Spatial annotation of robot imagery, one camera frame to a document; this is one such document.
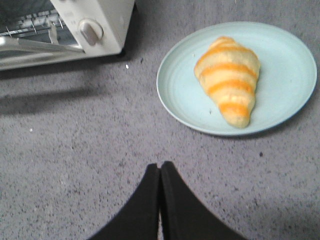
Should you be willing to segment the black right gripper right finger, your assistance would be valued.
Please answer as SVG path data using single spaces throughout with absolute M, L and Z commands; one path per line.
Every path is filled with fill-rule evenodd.
M 160 169 L 160 214 L 165 240 L 244 240 L 194 195 L 171 161 Z

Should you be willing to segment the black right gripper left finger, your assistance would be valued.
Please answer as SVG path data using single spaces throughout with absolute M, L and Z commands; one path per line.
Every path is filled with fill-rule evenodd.
M 91 240 L 156 240 L 159 227 L 160 169 L 152 163 L 126 204 Z

